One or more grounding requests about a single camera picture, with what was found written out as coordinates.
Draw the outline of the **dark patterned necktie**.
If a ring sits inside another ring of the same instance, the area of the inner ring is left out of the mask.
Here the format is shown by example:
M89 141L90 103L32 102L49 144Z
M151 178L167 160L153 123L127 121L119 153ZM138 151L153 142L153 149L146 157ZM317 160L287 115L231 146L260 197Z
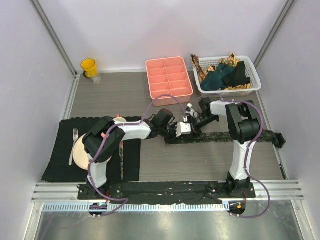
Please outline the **dark patterned necktie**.
M167 145L174 144L197 144L197 143L229 143L233 139L229 132L208 132L201 134L183 134L180 137L166 136L164 141ZM263 130L256 142L272 143L275 148L282 149L286 144L286 140L281 133L271 130Z

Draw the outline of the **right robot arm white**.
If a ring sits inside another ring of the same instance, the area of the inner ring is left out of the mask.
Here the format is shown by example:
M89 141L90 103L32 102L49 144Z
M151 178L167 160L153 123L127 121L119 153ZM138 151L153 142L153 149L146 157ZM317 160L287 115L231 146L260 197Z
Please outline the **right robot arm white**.
M201 128L220 116L225 116L229 135L233 140L233 159L227 173L226 193L233 198L242 196L250 188L250 163L252 152L258 137L264 128L261 113L252 101L223 101L204 97L199 101L201 112L187 104L186 114L189 117L194 132L201 132Z

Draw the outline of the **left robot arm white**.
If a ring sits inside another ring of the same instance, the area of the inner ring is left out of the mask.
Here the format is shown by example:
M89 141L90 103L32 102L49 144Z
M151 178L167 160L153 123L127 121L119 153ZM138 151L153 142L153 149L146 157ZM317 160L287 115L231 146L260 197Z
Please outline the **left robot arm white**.
M120 149L121 142L165 137L172 119L173 113L162 108L155 116L140 121L120 122L109 116L99 120L82 139L89 158L89 194L97 200L106 195L108 160Z

